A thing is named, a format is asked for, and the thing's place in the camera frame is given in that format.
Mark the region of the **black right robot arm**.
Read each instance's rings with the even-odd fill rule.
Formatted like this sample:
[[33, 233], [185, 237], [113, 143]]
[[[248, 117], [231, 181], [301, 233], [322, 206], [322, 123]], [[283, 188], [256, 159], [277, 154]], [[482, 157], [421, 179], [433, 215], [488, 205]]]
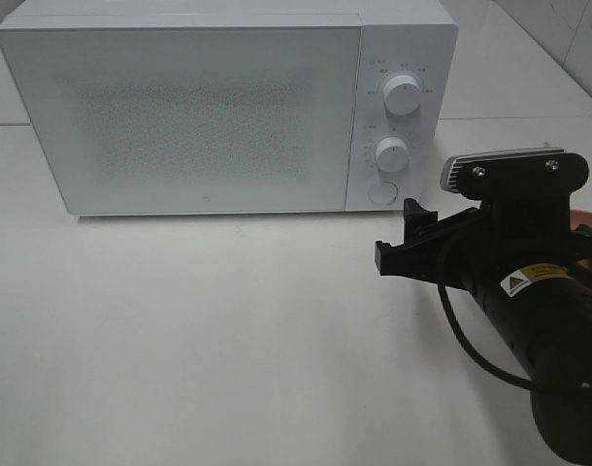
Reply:
[[[484, 198], [447, 218], [404, 203], [399, 246], [376, 244], [384, 276], [433, 283], [451, 330], [469, 357], [526, 390], [534, 422], [560, 458], [592, 465], [592, 229], [570, 226], [565, 195]], [[463, 331], [448, 292], [467, 291], [524, 369], [512, 374], [483, 356]]]

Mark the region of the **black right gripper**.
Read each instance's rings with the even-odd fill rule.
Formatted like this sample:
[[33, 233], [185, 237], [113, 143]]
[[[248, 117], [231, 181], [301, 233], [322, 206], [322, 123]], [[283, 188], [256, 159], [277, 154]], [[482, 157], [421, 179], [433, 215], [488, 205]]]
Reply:
[[485, 200], [440, 219], [415, 199], [403, 205], [404, 242], [375, 243], [381, 276], [471, 290], [488, 273], [507, 274], [545, 262], [565, 268], [592, 257], [592, 228], [570, 226], [567, 196]]

